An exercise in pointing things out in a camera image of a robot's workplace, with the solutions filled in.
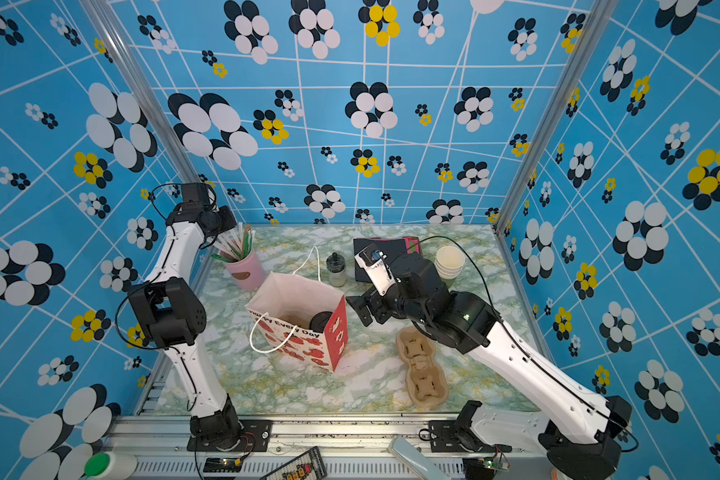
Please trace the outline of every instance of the pink pen holder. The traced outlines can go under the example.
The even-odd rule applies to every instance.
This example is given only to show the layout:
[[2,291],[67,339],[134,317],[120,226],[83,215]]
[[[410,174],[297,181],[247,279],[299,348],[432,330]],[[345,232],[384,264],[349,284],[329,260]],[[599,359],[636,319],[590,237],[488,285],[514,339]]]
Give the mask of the pink pen holder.
[[233,262],[231,264],[224,263],[227,271],[232,274],[232,278],[235,279],[235,283],[243,290],[253,290],[259,288],[266,275],[264,274],[264,267],[259,261],[259,256],[256,254],[256,250],[251,250],[251,253],[240,262]]

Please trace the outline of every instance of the white bag handle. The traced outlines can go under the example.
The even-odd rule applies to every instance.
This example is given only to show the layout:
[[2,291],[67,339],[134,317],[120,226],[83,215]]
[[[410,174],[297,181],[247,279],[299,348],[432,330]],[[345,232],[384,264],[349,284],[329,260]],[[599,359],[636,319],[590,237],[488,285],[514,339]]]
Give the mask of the white bag handle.
[[304,260],[304,263],[299,265],[296,270],[293,271],[292,275],[295,275],[296,272],[298,272],[307,262],[309,262],[309,257],[312,256],[312,251],[315,251],[315,256],[317,257],[317,281],[322,282],[320,280],[320,251],[317,249],[317,245],[313,245],[312,248],[309,249],[309,254],[307,255],[306,260]]
[[253,346],[253,331],[256,330],[256,326],[259,325],[259,322],[262,321],[262,318],[264,318],[265,316],[268,316],[268,315],[269,315],[269,312],[265,312],[264,314],[262,314],[262,315],[259,317],[259,319],[253,323],[253,328],[251,328],[251,334],[248,335],[248,343],[251,345],[251,348],[252,348],[254,351],[259,352],[259,353],[272,353],[272,352],[274,352],[275,350],[278,350],[281,346],[283,346],[283,345],[285,345],[286,343],[288,343],[288,340],[290,340],[291,336],[292,336],[293,333],[296,331],[296,325],[294,325],[293,328],[291,328],[291,332],[288,334],[288,336],[286,337],[286,339],[283,340],[282,343],[280,343],[278,346],[276,346],[276,347],[273,348],[273,349],[270,349],[270,350],[259,350],[259,349],[257,349],[256,347]]

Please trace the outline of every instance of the blue patterned backdrop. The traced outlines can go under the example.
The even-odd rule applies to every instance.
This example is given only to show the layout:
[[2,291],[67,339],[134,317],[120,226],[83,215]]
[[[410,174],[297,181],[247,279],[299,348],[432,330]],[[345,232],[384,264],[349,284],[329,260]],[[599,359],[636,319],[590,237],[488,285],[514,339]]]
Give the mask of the blue patterned backdrop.
[[110,4],[246,222],[470,224],[501,206],[593,2]]
[[177,176],[128,91],[77,2],[0,2],[0,478],[81,476],[105,434],[87,418],[131,414],[156,360],[112,321]]
[[634,408],[615,478],[720,478],[720,0],[622,0],[525,181],[499,234],[557,365]]

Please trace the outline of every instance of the circuit board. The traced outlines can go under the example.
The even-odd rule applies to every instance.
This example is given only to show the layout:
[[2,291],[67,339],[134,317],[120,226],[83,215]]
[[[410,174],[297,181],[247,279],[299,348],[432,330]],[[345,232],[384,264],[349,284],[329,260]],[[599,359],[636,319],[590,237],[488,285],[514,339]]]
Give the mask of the circuit board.
[[320,450],[312,447],[284,466],[272,470],[260,480],[321,480],[328,476]]

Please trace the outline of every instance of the marble tabletop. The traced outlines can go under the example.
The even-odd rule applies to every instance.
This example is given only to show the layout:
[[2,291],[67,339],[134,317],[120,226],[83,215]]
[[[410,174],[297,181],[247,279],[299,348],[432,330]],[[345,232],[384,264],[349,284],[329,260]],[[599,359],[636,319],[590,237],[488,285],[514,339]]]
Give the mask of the marble tabletop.
[[[352,239],[358,237],[450,236],[469,252],[482,269],[496,309],[531,345],[534,339],[520,298],[489,226],[431,225],[341,225],[257,226],[258,255],[267,272],[290,274],[306,258],[312,245],[320,250],[323,281],[328,281],[325,258],[338,252],[347,260],[349,280],[340,288],[346,295],[361,295],[369,283],[354,280]],[[447,240],[422,244],[422,253],[434,258]],[[298,272],[317,279],[314,255]],[[486,300],[480,276],[468,263],[451,287],[470,291]],[[365,328],[351,308],[348,312],[349,340],[336,371],[320,370],[311,362],[300,362],[279,352],[260,354],[248,344],[252,318],[245,305],[253,292],[240,290],[223,264],[215,263],[200,294],[208,323],[203,333],[211,362],[232,404],[241,415],[268,413],[354,412],[458,412],[467,400],[479,400],[497,408],[537,411],[538,408],[509,382],[488,367],[462,356],[454,349],[438,346],[436,362],[444,370],[450,387],[445,403],[432,409],[417,408],[405,390],[406,368],[398,358],[395,338],[408,320],[391,318],[384,325]],[[269,349],[261,333],[254,334],[260,349]],[[186,415],[187,396],[171,370],[160,394],[155,415]]]

